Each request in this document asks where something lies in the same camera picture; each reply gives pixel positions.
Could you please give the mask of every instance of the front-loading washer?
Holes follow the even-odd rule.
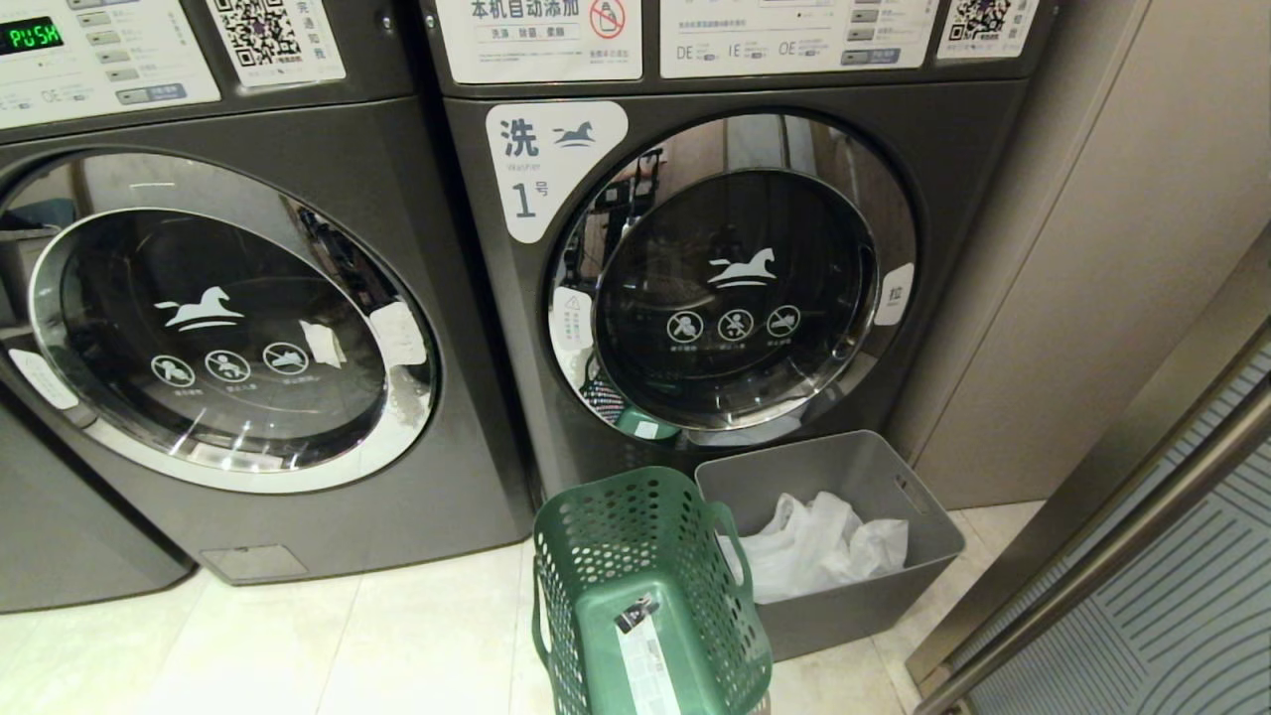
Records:
[[[883,429],[1056,10],[423,6],[548,495]]]
[[[0,380],[231,583],[530,528],[397,10],[0,8]]]

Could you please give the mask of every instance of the basket tag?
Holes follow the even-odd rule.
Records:
[[[651,596],[641,598],[615,618],[618,646],[627,668],[627,682],[632,687],[632,700],[637,715],[680,715],[680,702],[675,698],[675,686],[666,668],[662,643],[653,627],[657,602]]]

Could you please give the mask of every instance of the gray bin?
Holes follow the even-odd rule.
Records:
[[[909,521],[904,570],[758,607],[775,660],[886,631],[966,546],[914,471],[871,432],[714,460],[698,467],[697,480],[707,502],[728,505],[742,536],[771,521],[782,493],[806,503],[819,491],[829,491],[852,504],[867,522]]]

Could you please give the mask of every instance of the plastic basket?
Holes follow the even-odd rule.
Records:
[[[675,470],[646,467],[561,493],[534,521],[534,645],[558,715],[636,714],[615,618],[651,594],[651,616],[683,715],[746,715],[773,673],[755,613],[750,565],[742,583],[716,541],[737,528]],[[548,615],[543,643],[539,591]]]

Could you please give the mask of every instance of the prohibition symbol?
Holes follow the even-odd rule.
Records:
[[[613,39],[627,27],[627,9],[622,0],[595,0],[591,4],[591,29],[604,39]]]

